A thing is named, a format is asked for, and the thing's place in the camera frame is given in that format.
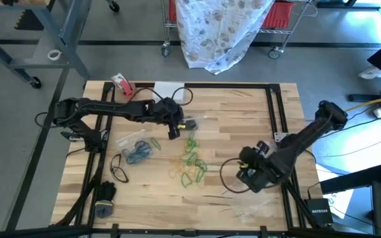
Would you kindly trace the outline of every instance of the tape roll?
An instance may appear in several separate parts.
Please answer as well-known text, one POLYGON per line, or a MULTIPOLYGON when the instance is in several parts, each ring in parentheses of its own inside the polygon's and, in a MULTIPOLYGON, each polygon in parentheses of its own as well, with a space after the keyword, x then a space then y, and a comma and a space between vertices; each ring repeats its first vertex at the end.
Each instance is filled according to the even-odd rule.
POLYGON ((50 59, 51 61, 59 60, 62 54, 63 52, 59 50, 51 50, 50 52, 48 52, 48 59, 50 59))

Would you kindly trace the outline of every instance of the concrete floor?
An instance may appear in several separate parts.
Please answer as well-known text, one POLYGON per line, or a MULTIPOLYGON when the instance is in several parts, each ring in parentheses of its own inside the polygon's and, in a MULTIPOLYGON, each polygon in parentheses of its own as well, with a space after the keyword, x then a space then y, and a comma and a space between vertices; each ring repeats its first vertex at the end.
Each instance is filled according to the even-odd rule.
MULTIPOLYGON (((82 40, 163 39, 157 1, 121 1, 120 5, 121 13, 113 15, 104 1, 94 1, 82 40), (136 11, 141 19, 132 18, 136 11), (138 28, 140 22, 146 23, 143 29, 138 28), (104 29, 108 30, 103 30, 101 24, 106 24, 104 29)), ((0 12, 0 39, 40 37, 40 32, 13 29, 20 14, 17 11, 0 12)), ((275 37, 266 35, 257 37, 257 41, 275 40, 275 37)), ((377 11, 320 9, 316 18, 303 19, 291 41, 381 43, 381 14, 377 11)), ((35 46, 4 45, 3 48, 13 56, 30 57, 35 46)), ((368 67, 366 59, 377 49, 287 48, 278 60, 269 59, 268 50, 250 48, 241 62, 217 76, 203 69, 188 69, 180 47, 173 47, 168 58, 161 57, 159 46, 79 46, 77 52, 88 67, 92 80, 107 80, 121 72, 131 80, 297 83, 307 120, 314 118, 321 100, 349 108, 354 104, 347 102, 345 95, 376 94, 381 89, 381 79, 365 81, 357 77, 368 67)), ((47 110, 61 71, 35 69, 28 72, 41 79, 43 87, 40 90, 22 83, 0 65, 0 230, 5 225, 39 133, 33 118, 47 110)), ((82 78, 71 70, 62 98, 80 97, 82 85, 82 78)), ((372 118, 369 114, 360 115, 349 125, 372 118)), ((19 229, 45 227, 49 223, 69 146, 59 132, 58 129, 50 131, 19 229)), ((319 140, 314 145, 314 153, 318 163, 332 171, 353 172, 381 164, 381 144, 348 156, 325 156, 348 153, 380 140, 381 122, 377 121, 319 140), (357 146, 349 147, 353 141, 357 146)), ((347 213, 364 219, 365 213, 371 210, 369 202, 360 202, 365 198, 370 198, 369 188, 355 190, 347 213)), ((371 226, 352 218, 336 220, 372 232, 371 226)))

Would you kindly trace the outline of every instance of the caster wheel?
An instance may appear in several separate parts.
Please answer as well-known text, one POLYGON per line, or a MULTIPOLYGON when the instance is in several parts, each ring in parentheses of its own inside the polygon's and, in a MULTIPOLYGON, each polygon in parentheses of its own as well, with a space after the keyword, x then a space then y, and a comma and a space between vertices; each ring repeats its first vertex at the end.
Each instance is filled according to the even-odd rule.
POLYGON ((33 82, 30 84, 32 85, 32 88, 34 89, 40 89, 42 87, 42 83, 40 82, 39 78, 33 77, 33 82))
POLYGON ((111 11, 118 13, 120 11, 120 6, 116 2, 112 2, 112 4, 110 4, 110 9, 111 11))
POLYGON ((276 51, 276 50, 270 50, 270 52, 269 52, 269 57, 271 58, 271 59, 278 59, 279 57, 280 57, 280 53, 278 52, 278 51, 276 51))
POLYGON ((164 57, 167 57, 170 55, 170 46, 166 46, 166 45, 163 45, 161 47, 161 54, 164 56, 164 57))

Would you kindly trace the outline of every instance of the yellow cable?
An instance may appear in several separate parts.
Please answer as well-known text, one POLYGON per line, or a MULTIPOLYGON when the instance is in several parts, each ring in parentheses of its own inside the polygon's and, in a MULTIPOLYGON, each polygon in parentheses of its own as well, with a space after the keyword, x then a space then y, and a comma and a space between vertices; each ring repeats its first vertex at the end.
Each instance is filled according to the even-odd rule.
POLYGON ((362 106, 367 106, 367 105, 370 105, 370 104, 373 104, 373 103, 377 103, 377 102, 381 102, 381 99, 371 100, 370 102, 364 102, 364 103, 358 104, 358 105, 356 105, 354 107, 351 107, 350 109, 347 109, 345 112, 349 112, 349 111, 352 111, 354 109, 360 108, 362 106))

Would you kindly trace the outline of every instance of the red item on shelf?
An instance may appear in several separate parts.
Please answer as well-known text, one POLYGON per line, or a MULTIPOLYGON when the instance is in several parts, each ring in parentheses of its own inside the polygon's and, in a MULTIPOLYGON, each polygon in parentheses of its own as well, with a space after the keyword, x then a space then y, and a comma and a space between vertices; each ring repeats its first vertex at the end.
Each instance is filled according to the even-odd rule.
POLYGON ((293 5, 294 3, 287 1, 276 1, 273 3, 264 20, 263 28, 287 28, 293 5))
POLYGON ((169 0, 169 20, 175 22, 176 17, 176 0, 169 0))

